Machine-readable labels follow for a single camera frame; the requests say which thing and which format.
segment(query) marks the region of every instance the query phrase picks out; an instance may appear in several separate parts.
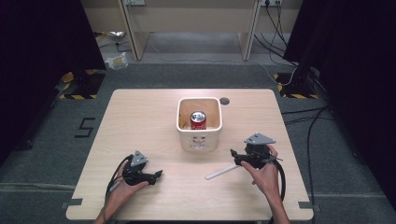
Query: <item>white plastic rod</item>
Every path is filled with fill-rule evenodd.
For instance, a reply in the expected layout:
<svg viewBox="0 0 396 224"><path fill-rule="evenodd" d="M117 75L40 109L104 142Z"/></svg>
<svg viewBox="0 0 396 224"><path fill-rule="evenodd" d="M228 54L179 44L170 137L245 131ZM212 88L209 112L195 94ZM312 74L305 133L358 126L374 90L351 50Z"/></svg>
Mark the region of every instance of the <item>white plastic rod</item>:
<svg viewBox="0 0 396 224"><path fill-rule="evenodd" d="M205 176L205 179L207 179L207 180L209 180L209 179L211 179L211 178L214 178L214 177L216 177L216 176L218 176L218 175L222 175L222 174L225 174L225 173L227 173L227 172L229 172L229 171L231 171L231 170L233 170L233 169L236 169L236 168L238 168L238 167L240 167L239 165L231 165L231 166L229 166L229 167L227 167L227 168L225 168L225 169L222 169L222 170L220 170L220 171L217 171L217 172L215 172L215 173L213 173L213 174L211 174L211 175L207 175L207 176Z"/></svg>

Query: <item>human hand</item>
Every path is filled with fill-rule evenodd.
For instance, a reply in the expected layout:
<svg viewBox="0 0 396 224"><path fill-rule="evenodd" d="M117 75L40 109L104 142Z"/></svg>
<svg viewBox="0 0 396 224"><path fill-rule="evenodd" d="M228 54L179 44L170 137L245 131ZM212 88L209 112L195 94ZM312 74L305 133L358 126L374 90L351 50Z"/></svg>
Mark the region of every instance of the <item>human hand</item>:
<svg viewBox="0 0 396 224"><path fill-rule="evenodd" d="M272 156L277 156L276 150L271 146L267 145L270 149ZM253 177L252 184L262 191L265 196L271 194L279 194L278 184L278 170L276 165L272 162L266 163L260 170L252 167L248 162L242 161L241 165L251 174Z"/></svg>
<svg viewBox="0 0 396 224"><path fill-rule="evenodd" d="M120 167L116 180L114 181L114 189L109 192L105 206L102 208L93 223L107 223L114 216L117 210L119 210L136 192L149 185L148 181L144 181L133 186L128 185L122 177L122 171L126 162Z"/></svg>
<svg viewBox="0 0 396 224"><path fill-rule="evenodd" d="M277 157L276 150L271 145L267 146L270 148L271 155ZM260 170L252 167L246 161L241 161L241 165L253 177L253 181L251 183L253 185L257 185L260 191L267 198L275 223L290 223L280 198L278 170L276 165L273 162L268 162Z"/></svg>

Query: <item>table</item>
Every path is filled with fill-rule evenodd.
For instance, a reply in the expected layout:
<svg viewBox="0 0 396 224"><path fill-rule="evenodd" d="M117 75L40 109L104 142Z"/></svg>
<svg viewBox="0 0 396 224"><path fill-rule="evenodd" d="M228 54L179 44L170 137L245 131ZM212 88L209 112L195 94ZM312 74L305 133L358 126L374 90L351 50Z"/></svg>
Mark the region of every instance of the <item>table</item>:
<svg viewBox="0 0 396 224"><path fill-rule="evenodd" d="M176 128L177 104L184 97L227 97L218 148L210 153L185 151ZM251 176L237 168L211 180L205 176L233 164L255 132L276 140L286 178L285 208L291 220L308 220L309 202L275 94L271 90L116 90L106 109L66 216L95 219L104 204L106 185L123 158L140 150L149 162L144 172L163 170L154 186L140 190L115 215L118 220L265 220L271 211Z"/></svg>

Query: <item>white bin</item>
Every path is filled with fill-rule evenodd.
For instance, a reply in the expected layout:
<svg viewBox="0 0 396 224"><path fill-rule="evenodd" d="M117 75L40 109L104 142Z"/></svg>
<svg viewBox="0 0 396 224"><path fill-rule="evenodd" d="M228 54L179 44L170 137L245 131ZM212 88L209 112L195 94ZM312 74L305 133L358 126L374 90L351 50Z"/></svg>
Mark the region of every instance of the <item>white bin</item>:
<svg viewBox="0 0 396 224"><path fill-rule="evenodd" d="M192 130L191 113L204 111L206 130ZM215 97L182 98L177 106L177 130L181 147L187 151L213 151L218 147L222 128L220 101Z"/></svg>

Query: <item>power outlet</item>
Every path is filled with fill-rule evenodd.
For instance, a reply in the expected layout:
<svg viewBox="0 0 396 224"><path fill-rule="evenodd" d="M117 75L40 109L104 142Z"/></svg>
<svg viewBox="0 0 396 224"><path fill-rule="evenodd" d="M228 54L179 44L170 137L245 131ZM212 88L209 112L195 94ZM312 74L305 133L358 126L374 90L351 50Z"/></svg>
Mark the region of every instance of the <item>power outlet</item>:
<svg viewBox="0 0 396 224"><path fill-rule="evenodd" d="M268 7L282 6L282 0L268 0L268 2L270 2ZM262 7L265 7L265 0L262 0Z"/></svg>

